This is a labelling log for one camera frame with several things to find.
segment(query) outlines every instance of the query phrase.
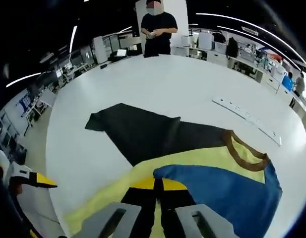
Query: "cabinet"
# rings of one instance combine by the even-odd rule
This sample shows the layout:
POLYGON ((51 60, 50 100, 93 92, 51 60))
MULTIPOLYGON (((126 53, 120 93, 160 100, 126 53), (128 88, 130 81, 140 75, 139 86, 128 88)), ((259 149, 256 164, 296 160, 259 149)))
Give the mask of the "cabinet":
POLYGON ((262 76, 261 84, 263 86, 268 85, 268 86, 274 88, 275 90, 278 90, 278 88, 280 86, 280 83, 276 79, 274 79, 273 77, 271 77, 271 76, 269 76, 265 73, 262 76))
POLYGON ((270 91, 271 93, 273 93, 274 95, 276 94, 277 90, 275 88, 272 88, 270 85, 268 84, 262 84, 262 86, 264 86, 265 89, 267 89, 268 91, 270 91))
POLYGON ((207 61, 215 63, 215 64, 222 65, 224 67, 228 67, 228 59, 227 59, 226 55, 223 55, 221 53, 208 51, 207 61))
POLYGON ((276 97, 280 97, 286 104, 290 104, 293 96, 290 91, 288 91, 282 85, 280 86, 279 90, 276 93, 276 97))

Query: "person in background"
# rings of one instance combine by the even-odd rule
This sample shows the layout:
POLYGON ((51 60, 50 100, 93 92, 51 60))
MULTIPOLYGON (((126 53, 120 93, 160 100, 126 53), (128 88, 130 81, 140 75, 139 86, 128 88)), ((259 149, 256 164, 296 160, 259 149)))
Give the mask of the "person in background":
MULTIPOLYGON (((304 74, 301 72, 301 75, 300 77, 298 77, 296 79, 296 83, 294 85, 295 88, 295 91, 294 93, 297 95, 297 97, 300 97, 301 94, 303 93, 303 91, 305 90, 305 82, 304 82, 304 74)), ((291 103, 290 103, 290 107, 293 108, 295 105, 295 99, 293 98, 291 103)))
POLYGON ((289 77, 290 79, 293 79, 293 73, 292 73, 292 72, 289 72, 289 73, 288 73, 288 77, 289 77))
POLYGON ((249 54, 252 54, 252 50, 251 50, 251 45, 248 44, 245 48, 244 48, 244 51, 249 53, 249 54))
POLYGON ((177 33, 178 27, 175 18, 164 12, 161 0, 147 0, 147 14, 141 23, 141 32, 146 35, 145 55, 170 55, 170 38, 177 33))

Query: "ceiling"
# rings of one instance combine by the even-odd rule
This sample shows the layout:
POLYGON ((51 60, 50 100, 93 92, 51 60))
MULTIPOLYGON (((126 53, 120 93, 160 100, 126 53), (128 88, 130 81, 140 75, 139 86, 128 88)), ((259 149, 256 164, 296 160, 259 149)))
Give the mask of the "ceiling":
MULTIPOLYGON (((217 25, 241 30, 246 26, 221 17, 200 16, 216 13, 243 19, 276 34, 306 60, 306 8, 280 0, 186 0, 188 20, 202 28, 217 25)), ((72 30, 78 26, 73 50, 89 44, 96 36, 121 31, 129 26, 137 31, 136 0, 22 0, 0 2, 0 67, 10 64, 10 80, 46 67, 39 61, 47 52, 57 54, 69 48, 72 30)), ((290 58, 299 60, 288 48, 259 31, 267 41, 290 58)))

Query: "white table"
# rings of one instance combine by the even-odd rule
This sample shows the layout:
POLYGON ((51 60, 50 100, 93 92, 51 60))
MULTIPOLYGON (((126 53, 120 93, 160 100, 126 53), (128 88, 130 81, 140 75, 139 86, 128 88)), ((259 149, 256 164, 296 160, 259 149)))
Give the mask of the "white table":
MULTIPOLYGON (((218 55, 222 55, 225 57, 224 54, 216 52, 215 50, 205 50, 205 49, 201 49, 201 48, 196 48, 196 47, 188 47, 188 46, 183 46, 183 47, 179 47, 179 48, 189 48, 192 50, 198 50, 198 51, 204 51, 204 52, 213 52, 216 53, 218 55)), ((256 78, 255 80, 258 83, 261 83, 263 86, 265 86, 265 88, 267 88, 268 90, 270 90, 273 94, 275 94, 277 97, 279 97, 279 94, 283 95, 284 93, 279 92, 279 91, 284 91, 286 90, 288 93, 288 96, 286 98, 283 97, 283 100, 289 105, 290 101, 292 100, 292 98, 294 98, 296 100, 296 102, 298 103, 299 106, 295 106, 294 109, 296 111, 296 113, 300 116, 300 118, 302 119, 305 127, 306 127, 306 105, 302 102, 302 100, 297 97, 297 95, 293 92, 293 91, 288 91, 283 85, 282 82, 279 81, 279 79, 274 78, 270 72, 266 71, 265 69, 263 69, 262 67, 257 66, 254 62, 250 62, 240 56, 234 58, 231 57, 232 59, 239 61, 241 63, 244 63, 250 67, 252 67, 253 69, 260 71, 263 75, 261 78, 256 78), (266 84, 266 81, 268 81, 268 79, 271 78, 274 80, 274 88, 272 88, 272 86, 270 84, 266 84)))
POLYGON ((91 113, 118 103, 182 117, 182 121, 233 129, 268 153, 283 190, 268 238, 282 237, 306 202, 306 132, 295 112, 246 76, 206 61, 179 56, 132 57, 79 76, 57 96, 50 117, 47 176, 62 227, 63 215, 132 168, 105 133, 85 130, 91 113), (211 100, 222 96, 247 109, 282 137, 279 147, 264 133, 211 100))

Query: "power strip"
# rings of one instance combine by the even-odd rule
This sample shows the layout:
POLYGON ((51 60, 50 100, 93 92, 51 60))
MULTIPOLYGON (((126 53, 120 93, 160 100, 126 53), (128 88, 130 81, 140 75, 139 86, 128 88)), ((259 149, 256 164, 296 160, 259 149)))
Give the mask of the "power strip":
POLYGON ((245 119, 247 122, 253 124, 255 127, 257 127, 259 130, 261 130, 264 134, 266 134, 268 137, 270 137, 278 146, 282 145, 282 138, 277 135, 277 133, 273 130, 270 130, 267 128, 266 125, 264 125, 260 119, 252 117, 250 113, 248 113, 246 110, 244 110, 241 106, 235 105, 233 102, 225 100, 223 98, 216 97, 212 99, 212 101, 229 111, 237 114, 238 116, 245 119))
POLYGON ((230 110, 231 112, 239 115, 240 117, 246 119, 247 112, 242 107, 235 105, 233 102, 227 101, 227 100, 222 99, 222 98, 214 98, 214 99, 212 99, 212 101, 214 103, 219 104, 220 106, 230 110))

